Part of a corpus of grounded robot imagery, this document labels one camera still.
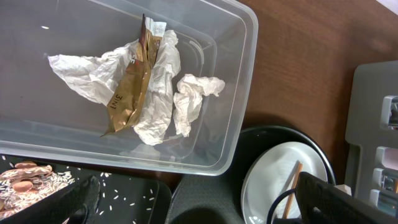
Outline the small white tissue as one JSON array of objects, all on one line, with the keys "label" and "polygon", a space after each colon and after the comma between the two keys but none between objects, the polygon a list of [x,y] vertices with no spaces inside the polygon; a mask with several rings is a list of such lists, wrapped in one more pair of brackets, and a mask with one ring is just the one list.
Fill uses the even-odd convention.
[{"label": "small white tissue", "polygon": [[225,82],[217,77],[196,77],[185,74],[177,83],[174,94],[175,109],[173,119],[176,134],[189,137],[191,123],[199,117],[204,96],[219,96],[224,89]]}]

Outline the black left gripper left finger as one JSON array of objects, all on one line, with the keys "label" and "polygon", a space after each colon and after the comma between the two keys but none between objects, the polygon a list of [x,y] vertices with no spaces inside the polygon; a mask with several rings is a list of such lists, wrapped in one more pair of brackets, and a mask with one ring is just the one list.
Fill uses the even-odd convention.
[{"label": "black left gripper left finger", "polygon": [[1,220],[1,224],[94,223],[100,181],[90,175]]}]

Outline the food scraps pile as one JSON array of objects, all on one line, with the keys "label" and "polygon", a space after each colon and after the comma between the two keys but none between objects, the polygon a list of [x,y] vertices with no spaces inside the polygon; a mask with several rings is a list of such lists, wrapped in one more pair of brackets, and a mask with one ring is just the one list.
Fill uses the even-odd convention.
[{"label": "food scraps pile", "polygon": [[74,183],[70,171],[54,172],[50,165],[39,166],[31,161],[14,164],[1,174],[1,219],[23,209]]}]

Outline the large white napkin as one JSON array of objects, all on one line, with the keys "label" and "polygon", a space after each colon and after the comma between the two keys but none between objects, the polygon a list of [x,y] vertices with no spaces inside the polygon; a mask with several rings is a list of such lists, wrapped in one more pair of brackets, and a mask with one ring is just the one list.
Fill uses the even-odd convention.
[{"label": "large white napkin", "polygon": [[[48,56],[49,65],[73,91],[94,103],[107,105],[135,54],[138,41],[127,43],[101,57],[74,55]],[[172,117],[172,79],[180,72],[178,38],[167,30],[160,43],[156,63],[147,87],[144,106],[134,131],[148,145],[164,141]]]}]

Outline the gold foil wrapper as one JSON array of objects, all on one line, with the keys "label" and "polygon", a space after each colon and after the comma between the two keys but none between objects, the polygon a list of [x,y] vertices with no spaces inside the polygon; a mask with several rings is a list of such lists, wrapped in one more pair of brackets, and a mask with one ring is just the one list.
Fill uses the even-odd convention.
[{"label": "gold foil wrapper", "polygon": [[131,128],[139,122],[150,76],[166,27],[166,22],[156,22],[150,17],[142,17],[140,37],[134,45],[134,53],[114,95],[107,104],[109,124],[105,135]]}]

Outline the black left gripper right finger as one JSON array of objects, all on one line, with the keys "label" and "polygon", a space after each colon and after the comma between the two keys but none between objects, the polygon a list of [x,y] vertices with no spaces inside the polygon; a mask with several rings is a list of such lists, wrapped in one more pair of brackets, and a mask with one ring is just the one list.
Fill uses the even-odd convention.
[{"label": "black left gripper right finger", "polygon": [[298,176],[295,198],[303,223],[397,224],[396,218],[307,172]]}]

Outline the grey round plate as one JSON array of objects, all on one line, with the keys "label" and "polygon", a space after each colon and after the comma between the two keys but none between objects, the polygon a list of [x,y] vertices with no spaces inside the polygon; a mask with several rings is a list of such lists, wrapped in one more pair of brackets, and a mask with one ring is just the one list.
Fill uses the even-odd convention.
[{"label": "grey round plate", "polygon": [[327,181],[326,167],[312,147],[285,142],[259,156],[246,174],[241,191],[241,209],[246,223],[265,223],[275,199],[292,188],[297,164],[302,171]]}]

